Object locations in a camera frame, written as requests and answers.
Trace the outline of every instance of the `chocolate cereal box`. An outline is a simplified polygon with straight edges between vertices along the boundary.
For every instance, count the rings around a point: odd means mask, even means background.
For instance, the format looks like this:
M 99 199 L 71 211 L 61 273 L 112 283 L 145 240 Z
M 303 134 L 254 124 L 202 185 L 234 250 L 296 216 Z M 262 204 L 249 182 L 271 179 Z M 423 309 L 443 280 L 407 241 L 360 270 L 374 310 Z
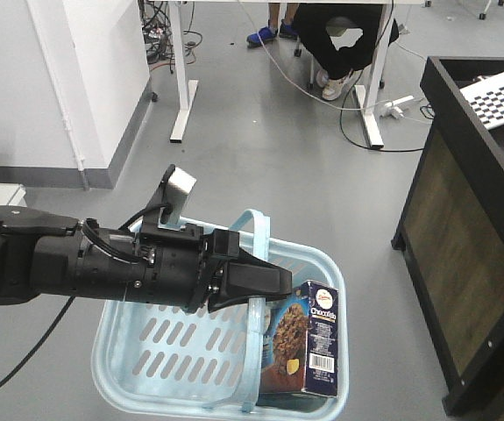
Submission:
M 306 281 L 269 303 L 260 394 L 337 395 L 337 291 Z

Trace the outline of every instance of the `concrete floor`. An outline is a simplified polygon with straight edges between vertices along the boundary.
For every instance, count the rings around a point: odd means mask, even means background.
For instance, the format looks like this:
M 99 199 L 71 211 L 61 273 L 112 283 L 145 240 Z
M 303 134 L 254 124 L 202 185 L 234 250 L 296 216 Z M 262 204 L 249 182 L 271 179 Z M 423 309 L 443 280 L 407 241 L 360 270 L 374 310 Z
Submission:
M 435 0 L 397 6 L 410 33 L 391 46 L 379 100 L 421 96 L 428 55 L 504 57 L 504 7 L 485 1 Z M 266 6 L 247 4 L 257 26 Z M 189 7 L 184 11 L 188 21 Z M 188 67 L 199 80 L 182 144 L 168 141 L 176 111 L 174 75 L 152 73 L 160 100 L 151 105 L 113 190 L 27 189 L 30 207 L 119 226 L 142 208 L 167 165 L 197 179 L 184 216 L 229 225 L 247 208 L 271 217 L 272 236 L 326 252 L 347 288 L 350 395 L 341 421 L 439 421 L 447 388 L 404 260 L 390 246 L 420 153 L 366 151 L 339 130 L 339 112 L 304 96 L 281 77 L 261 49 L 246 48 L 252 31 L 238 4 L 197 4 L 193 29 L 203 34 Z M 269 46 L 303 85 L 309 57 L 294 43 Z M 386 150 L 422 147 L 428 121 L 382 119 Z M 344 129 L 364 144 L 356 113 Z M 0 308 L 0 379 L 25 355 L 65 299 L 42 296 Z M 103 303 L 77 299 L 33 360 L 0 390 L 0 420 L 148 420 L 116 410 L 98 394 L 90 353 Z

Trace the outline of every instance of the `barcode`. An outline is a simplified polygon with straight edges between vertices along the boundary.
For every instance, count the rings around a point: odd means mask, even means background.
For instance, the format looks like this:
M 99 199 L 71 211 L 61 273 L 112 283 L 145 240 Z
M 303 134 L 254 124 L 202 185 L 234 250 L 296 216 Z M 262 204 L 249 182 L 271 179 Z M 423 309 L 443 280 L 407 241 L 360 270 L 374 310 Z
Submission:
M 328 373 L 334 372 L 335 360 L 331 357 L 324 357 L 323 355 L 317 355 L 315 353 L 310 354 L 310 368 L 315 370 L 327 371 Z

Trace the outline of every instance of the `light blue basket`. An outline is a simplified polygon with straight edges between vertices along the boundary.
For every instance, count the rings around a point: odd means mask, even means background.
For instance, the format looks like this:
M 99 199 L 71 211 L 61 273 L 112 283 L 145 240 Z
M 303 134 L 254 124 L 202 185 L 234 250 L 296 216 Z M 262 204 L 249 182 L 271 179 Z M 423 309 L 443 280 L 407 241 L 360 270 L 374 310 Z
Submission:
M 92 351 L 92 375 L 102 396 L 132 413 L 222 420 L 331 421 L 349 393 L 349 353 L 345 285 L 336 264 L 315 248 L 270 238 L 269 217 L 247 210 L 230 228 L 253 221 L 253 234 L 240 233 L 240 245 L 255 256 L 293 273 L 293 284 L 307 280 L 339 291 L 338 397 L 289 396 L 258 406 L 265 300 L 212 314 L 188 315 L 177 307 L 108 301 Z M 180 218 L 205 232 L 218 225 Z

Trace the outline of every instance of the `white wall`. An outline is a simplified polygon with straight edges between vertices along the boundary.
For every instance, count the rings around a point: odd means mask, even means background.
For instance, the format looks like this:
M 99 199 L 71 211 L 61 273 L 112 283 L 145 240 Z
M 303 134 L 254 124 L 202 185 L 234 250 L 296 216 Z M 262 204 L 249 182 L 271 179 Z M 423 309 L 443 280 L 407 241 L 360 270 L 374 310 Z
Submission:
M 26 4 L 0 1 L 0 166 L 74 165 Z
M 108 167 L 148 79 L 136 2 L 0 0 L 0 166 L 76 168 L 56 81 L 84 167 Z
M 137 2 L 63 0 L 63 4 L 104 161 L 109 164 L 149 79 Z

